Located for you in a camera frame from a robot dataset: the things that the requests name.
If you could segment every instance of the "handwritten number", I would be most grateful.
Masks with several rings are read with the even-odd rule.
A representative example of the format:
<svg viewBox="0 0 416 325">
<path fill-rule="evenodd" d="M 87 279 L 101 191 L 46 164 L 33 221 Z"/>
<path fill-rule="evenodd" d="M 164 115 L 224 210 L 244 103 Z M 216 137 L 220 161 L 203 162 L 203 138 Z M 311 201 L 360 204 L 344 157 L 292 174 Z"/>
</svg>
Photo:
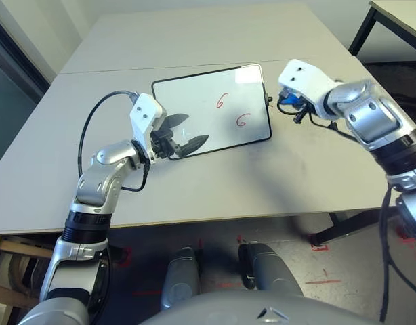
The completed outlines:
<svg viewBox="0 0 416 325">
<path fill-rule="evenodd" d="M 221 108 L 223 106 L 222 98 L 226 95 L 229 95 L 229 93 L 224 93 L 223 95 L 220 96 L 219 100 L 217 101 L 217 105 L 215 105 L 215 107 Z"/>
<path fill-rule="evenodd" d="M 244 127 L 244 126 L 246 125 L 246 122 L 244 122 L 244 121 L 240 121 L 240 118 L 242 118 L 243 116 L 246 116 L 246 115 L 251 115 L 251 114 L 250 114 L 250 113 L 246 113 L 246 114 L 243 114 L 243 115 L 238 116 L 238 118 L 237 118 L 237 120 L 236 120 L 236 124 L 237 124 L 239 127 Z"/>
</svg>

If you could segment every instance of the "table leg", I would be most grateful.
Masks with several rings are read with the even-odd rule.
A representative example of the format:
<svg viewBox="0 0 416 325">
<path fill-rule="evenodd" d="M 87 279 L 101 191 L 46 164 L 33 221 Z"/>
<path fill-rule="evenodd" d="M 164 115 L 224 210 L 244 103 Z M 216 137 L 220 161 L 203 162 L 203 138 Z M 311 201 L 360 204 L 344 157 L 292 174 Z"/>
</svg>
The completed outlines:
<svg viewBox="0 0 416 325">
<path fill-rule="evenodd" d="M 379 220 L 379 212 L 380 209 L 363 211 L 342 221 L 339 221 L 339 218 L 336 217 L 335 213 L 330 213 L 330 218 L 333 221 L 333 227 L 327 228 L 317 234 L 310 235 L 310 243 L 314 246 L 321 246 L 330 240 L 349 236 L 354 232 L 377 223 Z M 388 217 L 395 216 L 397 214 L 396 207 L 391 207 L 388 213 Z"/>
<path fill-rule="evenodd" d="M 374 20 L 379 22 L 381 25 L 398 35 L 402 40 L 406 41 L 410 46 L 416 49 L 416 36 L 387 18 L 381 12 L 375 12 Z"/>
<path fill-rule="evenodd" d="M 369 33 L 371 32 L 373 25 L 375 25 L 375 12 L 377 12 L 374 8 L 370 8 L 368 14 L 363 20 L 362 26 L 357 32 L 356 37 L 354 38 L 353 42 L 350 45 L 348 51 L 353 55 L 356 56 L 357 53 L 363 46 L 363 43 L 366 41 Z"/>
</svg>

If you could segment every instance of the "black cable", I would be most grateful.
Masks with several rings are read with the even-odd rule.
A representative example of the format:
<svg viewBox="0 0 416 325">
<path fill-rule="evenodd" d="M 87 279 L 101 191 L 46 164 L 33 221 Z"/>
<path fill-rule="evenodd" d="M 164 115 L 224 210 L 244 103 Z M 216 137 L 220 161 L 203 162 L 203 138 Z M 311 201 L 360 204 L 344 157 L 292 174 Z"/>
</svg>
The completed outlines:
<svg viewBox="0 0 416 325">
<path fill-rule="evenodd" d="M 133 92 L 127 91 L 127 90 L 117 90 L 117 91 L 113 91 L 113 92 L 108 93 L 107 95 L 105 95 L 92 108 L 92 110 L 89 113 L 89 115 L 87 116 L 87 119 L 86 119 L 85 124 L 83 126 L 83 130 L 81 132 L 80 141 L 79 141 L 79 150 L 77 152 L 77 168 L 78 168 L 78 172 L 79 172 L 79 177 L 83 174 L 83 167 L 82 167 L 82 164 L 81 164 L 81 158 L 82 158 L 82 155 L 83 155 L 83 143 L 85 141 L 87 127 L 89 126 L 89 123 L 91 122 L 93 114 L 101 106 L 101 104 L 103 102 L 105 102 L 108 98 L 110 98 L 112 96 L 115 96 L 115 95 L 128 95 L 133 104 L 136 102 L 136 100 L 138 98 L 137 93 L 133 93 Z M 140 192 L 141 190 L 143 190 L 143 188 L 146 184 L 146 179 L 148 178 L 149 169 L 150 169 L 150 163 L 149 163 L 149 160 L 146 159 L 146 162 L 144 163 L 144 168 L 143 168 L 142 185 L 139 188 L 128 188 L 128 187 L 123 186 L 123 187 L 121 187 L 121 189 L 125 190 L 125 191 L 130 191 L 130 192 Z"/>
<path fill-rule="evenodd" d="M 347 133 L 339 131 L 339 129 L 337 128 L 337 123 L 336 122 L 331 121 L 328 126 L 319 124 L 319 123 L 315 122 L 314 119 L 312 118 L 312 113 L 309 113 L 309 119 L 310 119 L 310 122 L 313 125 L 316 125 L 317 127 L 323 127 L 324 129 L 332 130 L 332 131 L 336 132 L 337 134 L 339 134 L 340 136 L 342 136 L 342 137 L 344 137 L 348 140 L 358 142 L 357 139 L 355 137 L 353 137 L 352 135 L 349 135 Z"/>
<path fill-rule="evenodd" d="M 392 266 L 398 276 L 416 293 L 416 286 L 401 272 L 396 265 L 390 254 L 390 248 L 388 243 L 388 216 L 387 210 L 390 204 L 390 196 L 392 193 L 391 185 L 388 185 L 386 195 L 383 199 L 381 206 L 381 212 L 379 215 L 379 235 L 381 239 L 381 246 L 383 252 L 383 270 L 384 270 L 384 285 L 383 285 L 383 301 L 381 304 L 381 311 L 379 315 L 379 321 L 384 322 L 387 316 L 387 310 L 389 305 L 389 266 Z"/>
<path fill-rule="evenodd" d="M 287 112 L 286 110 L 283 110 L 280 106 L 280 102 L 277 102 L 277 109 L 280 110 L 285 115 L 297 115 L 299 112 Z"/>
<path fill-rule="evenodd" d="M 387 214 L 386 211 L 390 204 L 390 196 L 392 187 L 388 185 L 387 192 L 384 195 L 383 203 L 379 213 L 379 237 L 381 240 L 381 247 L 383 253 L 383 301 L 381 303 L 381 310 L 379 312 L 379 321 L 386 320 L 388 305 L 389 305 L 389 244 L 387 240 Z"/>
<path fill-rule="evenodd" d="M 143 190 L 146 184 L 146 179 L 148 178 L 148 173 L 150 169 L 150 162 L 148 159 L 146 159 L 146 162 L 143 166 L 143 179 L 142 179 L 142 185 L 139 188 L 127 188 L 125 186 L 121 187 L 122 190 L 129 191 L 129 192 L 140 192 Z"/>
</svg>

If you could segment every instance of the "whiteboard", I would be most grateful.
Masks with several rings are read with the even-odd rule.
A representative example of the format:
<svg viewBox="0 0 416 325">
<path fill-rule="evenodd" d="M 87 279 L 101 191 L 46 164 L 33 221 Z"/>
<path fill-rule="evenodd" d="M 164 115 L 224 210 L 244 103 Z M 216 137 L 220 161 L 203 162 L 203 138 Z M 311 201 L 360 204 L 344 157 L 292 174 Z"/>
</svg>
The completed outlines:
<svg viewBox="0 0 416 325">
<path fill-rule="evenodd" d="M 189 116 L 172 129 L 177 144 L 209 136 L 189 156 L 271 138 L 259 64 L 155 81 L 152 94 L 167 115 Z"/>
</svg>

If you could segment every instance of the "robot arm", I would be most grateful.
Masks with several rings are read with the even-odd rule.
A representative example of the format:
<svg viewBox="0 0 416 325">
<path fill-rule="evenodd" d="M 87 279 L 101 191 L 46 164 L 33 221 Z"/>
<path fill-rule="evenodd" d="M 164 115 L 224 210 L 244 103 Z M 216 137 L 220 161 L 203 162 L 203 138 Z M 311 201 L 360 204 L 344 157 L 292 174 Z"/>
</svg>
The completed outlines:
<svg viewBox="0 0 416 325">
<path fill-rule="evenodd" d="M 386 172 L 388 183 L 401 192 L 396 205 L 416 236 L 416 124 L 402 108 L 371 80 L 333 81 L 299 60 L 287 64 L 279 83 L 284 87 L 280 100 L 301 97 L 309 104 L 305 107 L 309 114 L 331 121 L 345 119 L 358 143 Z"/>
<path fill-rule="evenodd" d="M 185 156 L 199 149 L 208 135 L 180 146 L 173 141 L 173 128 L 188 118 L 167 116 L 148 94 L 137 95 L 130 113 L 133 140 L 102 148 L 77 184 L 75 198 L 57 239 L 40 293 L 40 304 L 20 324 L 89 323 L 89 312 L 104 298 L 108 246 L 107 232 L 125 178 L 144 165 L 144 179 L 157 158 Z"/>
</svg>

